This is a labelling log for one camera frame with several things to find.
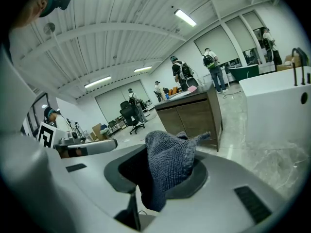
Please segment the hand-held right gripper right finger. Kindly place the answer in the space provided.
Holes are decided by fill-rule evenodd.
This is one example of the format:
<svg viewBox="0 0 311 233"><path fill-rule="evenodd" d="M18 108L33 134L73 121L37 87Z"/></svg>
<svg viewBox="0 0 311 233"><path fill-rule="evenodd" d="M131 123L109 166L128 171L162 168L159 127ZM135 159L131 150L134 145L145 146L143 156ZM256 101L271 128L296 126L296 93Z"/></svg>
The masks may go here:
<svg viewBox="0 0 311 233"><path fill-rule="evenodd" d="M260 233L285 203L240 164L197 151L191 176L167 191L161 212L139 218L145 233Z"/></svg>

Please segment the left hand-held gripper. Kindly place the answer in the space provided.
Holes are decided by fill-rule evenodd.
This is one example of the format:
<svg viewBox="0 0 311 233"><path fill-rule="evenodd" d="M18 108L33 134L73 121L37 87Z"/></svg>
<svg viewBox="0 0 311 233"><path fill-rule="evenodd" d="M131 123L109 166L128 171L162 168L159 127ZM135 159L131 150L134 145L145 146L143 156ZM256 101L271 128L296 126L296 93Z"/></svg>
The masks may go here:
<svg viewBox="0 0 311 233"><path fill-rule="evenodd" d="M37 140L42 146L54 148L58 152L80 149L82 156L110 152L118 146L117 140L113 138L84 143L85 139L80 138L77 132L63 131L44 122L40 124Z"/></svg>

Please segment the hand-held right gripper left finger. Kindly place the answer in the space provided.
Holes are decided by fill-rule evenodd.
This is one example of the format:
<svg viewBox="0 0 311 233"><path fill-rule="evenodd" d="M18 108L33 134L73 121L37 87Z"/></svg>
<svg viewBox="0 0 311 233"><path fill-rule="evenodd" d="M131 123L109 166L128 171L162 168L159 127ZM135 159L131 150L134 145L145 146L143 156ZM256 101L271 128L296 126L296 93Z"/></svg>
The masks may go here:
<svg viewBox="0 0 311 233"><path fill-rule="evenodd" d="M139 168L132 160L145 156L144 145L106 153L61 159L47 152L49 168L73 233L139 233L148 224L138 212L137 185L127 179Z"/></svg>

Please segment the person's left hand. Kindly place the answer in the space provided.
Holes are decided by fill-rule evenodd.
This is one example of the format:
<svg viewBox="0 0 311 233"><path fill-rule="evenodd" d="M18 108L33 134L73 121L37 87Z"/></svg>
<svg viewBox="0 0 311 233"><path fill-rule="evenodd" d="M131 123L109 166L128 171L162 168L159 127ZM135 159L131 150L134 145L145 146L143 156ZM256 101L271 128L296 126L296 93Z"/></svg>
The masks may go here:
<svg viewBox="0 0 311 233"><path fill-rule="evenodd" d="M80 149L69 149L62 152L59 152L61 158L71 158L82 156L82 151Z"/></svg>

